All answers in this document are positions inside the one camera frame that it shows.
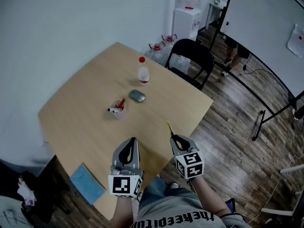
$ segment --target chair backrest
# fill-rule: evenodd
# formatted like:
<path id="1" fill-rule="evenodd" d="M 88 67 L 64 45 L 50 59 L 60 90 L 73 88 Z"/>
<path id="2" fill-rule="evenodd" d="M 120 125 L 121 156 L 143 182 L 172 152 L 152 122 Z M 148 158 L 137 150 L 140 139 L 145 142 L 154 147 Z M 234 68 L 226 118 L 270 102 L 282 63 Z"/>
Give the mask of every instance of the chair backrest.
<path id="1" fill-rule="evenodd" d="M 170 68 L 169 61 L 173 53 L 189 58 L 208 74 L 211 73 L 214 67 L 213 54 L 208 48 L 194 40 L 181 39 L 174 44 L 166 63 L 167 68 Z"/>

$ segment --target blue book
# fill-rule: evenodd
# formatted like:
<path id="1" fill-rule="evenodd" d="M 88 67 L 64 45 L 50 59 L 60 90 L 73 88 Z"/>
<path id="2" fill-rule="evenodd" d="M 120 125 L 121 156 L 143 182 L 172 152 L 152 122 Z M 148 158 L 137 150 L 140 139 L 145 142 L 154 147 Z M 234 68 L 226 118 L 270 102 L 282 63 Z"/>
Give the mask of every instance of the blue book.
<path id="1" fill-rule="evenodd" d="M 94 204 L 105 193 L 105 189 L 83 164 L 78 167 L 70 180 L 90 205 Z"/>

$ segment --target small table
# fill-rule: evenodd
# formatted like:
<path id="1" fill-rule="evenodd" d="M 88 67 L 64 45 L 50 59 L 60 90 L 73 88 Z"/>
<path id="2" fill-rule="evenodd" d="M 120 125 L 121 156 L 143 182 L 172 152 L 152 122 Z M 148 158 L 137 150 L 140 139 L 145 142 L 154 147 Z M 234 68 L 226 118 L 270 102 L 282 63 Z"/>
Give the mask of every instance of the small table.
<path id="1" fill-rule="evenodd" d="M 213 1 L 210 3 L 210 6 L 209 6 L 209 12 L 208 12 L 208 17 L 207 17 L 207 20 L 206 20 L 206 27 L 205 29 L 208 29 L 209 28 L 209 24 L 210 24 L 210 20 L 211 20 L 211 15 L 212 15 L 212 11 L 213 11 L 213 8 L 215 9 L 218 9 L 218 11 L 222 11 L 224 9 L 224 7 L 227 6 L 227 3 L 226 2 L 220 2 L 219 4 L 215 4 Z"/>
<path id="2" fill-rule="evenodd" d="M 210 108 L 212 99 L 148 58 L 150 82 L 140 86 L 140 56 L 115 43 L 80 69 L 39 112 L 44 134 L 69 176 L 83 163 L 107 190 L 114 150 L 136 137 L 144 188 L 173 157 L 165 121 L 175 133 L 190 136 Z M 128 98 L 133 89 L 146 95 L 142 103 Z M 116 120 L 107 108 L 122 98 L 129 113 Z M 115 205 L 116 197 L 108 190 L 94 204 L 107 219 Z"/>

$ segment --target gray computer mouse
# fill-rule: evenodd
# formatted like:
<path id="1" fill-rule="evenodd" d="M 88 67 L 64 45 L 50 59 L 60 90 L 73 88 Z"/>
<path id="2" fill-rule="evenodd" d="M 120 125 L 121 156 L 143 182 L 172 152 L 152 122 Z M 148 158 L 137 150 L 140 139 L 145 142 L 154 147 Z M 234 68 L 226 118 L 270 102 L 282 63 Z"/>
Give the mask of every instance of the gray computer mouse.
<path id="1" fill-rule="evenodd" d="M 146 96 L 143 93 L 139 92 L 136 89 L 130 91 L 129 97 L 137 102 L 142 102 L 146 98 Z"/>

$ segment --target pen holder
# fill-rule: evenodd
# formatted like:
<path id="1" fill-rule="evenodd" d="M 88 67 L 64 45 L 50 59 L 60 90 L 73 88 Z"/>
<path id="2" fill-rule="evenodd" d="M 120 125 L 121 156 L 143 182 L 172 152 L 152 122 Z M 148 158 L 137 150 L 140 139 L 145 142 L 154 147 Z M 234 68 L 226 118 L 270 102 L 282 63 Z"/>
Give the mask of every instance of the pen holder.
<path id="1" fill-rule="evenodd" d="M 110 108 L 116 108 L 121 103 L 121 101 L 122 100 L 114 101 L 111 104 Z M 114 115 L 118 120 L 125 118 L 128 115 L 128 110 L 127 110 L 127 107 L 126 107 L 126 102 L 124 103 L 123 109 L 122 109 L 121 112 L 117 112 L 117 113 L 111 112 L 111 114 Z"/>

